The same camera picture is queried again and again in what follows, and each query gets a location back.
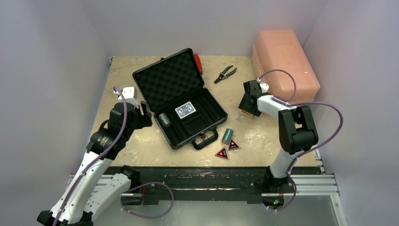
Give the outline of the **blue green poker chip stack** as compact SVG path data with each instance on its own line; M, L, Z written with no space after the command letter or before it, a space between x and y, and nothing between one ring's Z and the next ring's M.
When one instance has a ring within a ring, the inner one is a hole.
M165 113L159 114L159 121L161 122L162 126L165 128L171 126L171 121Z

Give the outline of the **blue playing card deck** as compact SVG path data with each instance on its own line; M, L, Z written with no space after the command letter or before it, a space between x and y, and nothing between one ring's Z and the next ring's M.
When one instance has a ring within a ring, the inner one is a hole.
M175 112L177 113L177 115L180 119L183 119L183 118L195 113L196 109L195 109L194 105L191 103L191 101L188 101L185 104L175 108Z

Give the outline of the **red Texas Hold'em card box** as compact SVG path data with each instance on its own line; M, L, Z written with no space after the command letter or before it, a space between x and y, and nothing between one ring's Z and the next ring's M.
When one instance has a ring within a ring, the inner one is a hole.
M254 117L253 114L251 114L251 113L249 113L249 112L247 112L247 111L245 111L245 110L242 110L242 111L241 111L241 115L242 115L242 116L245 116L245 117L247 117L247 118L250 118L250 119L252 119L252 118Z

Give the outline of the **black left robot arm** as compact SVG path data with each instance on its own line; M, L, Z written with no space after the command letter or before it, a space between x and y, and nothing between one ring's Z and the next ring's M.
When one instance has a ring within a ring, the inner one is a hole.
M42 211L37 221L44 226L89 225L93 213L88 200L98 180L126 146L135 129L150 127L151 114L145 101L139 107L117 103L87 145L87 151L66 192L51 210Z

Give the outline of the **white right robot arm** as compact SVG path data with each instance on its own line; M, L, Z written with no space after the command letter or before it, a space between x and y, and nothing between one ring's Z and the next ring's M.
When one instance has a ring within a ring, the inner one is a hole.
M290 106L264 91L259 82L243 84L244 95L239 109L244 113L261 116L267 114L278 120L279 151L275 161L267 167L262 185L275 192L287 182L299 155L309 151L319 141L319 136L309 106Z

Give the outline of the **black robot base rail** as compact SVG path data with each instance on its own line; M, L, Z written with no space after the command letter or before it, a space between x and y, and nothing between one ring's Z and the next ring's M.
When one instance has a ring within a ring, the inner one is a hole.
M229 201L280 208L293 195L338 195L333 175L295 167L287 182L264 187L265 167L109 167L91 195L120 196L128 205L159 201Z

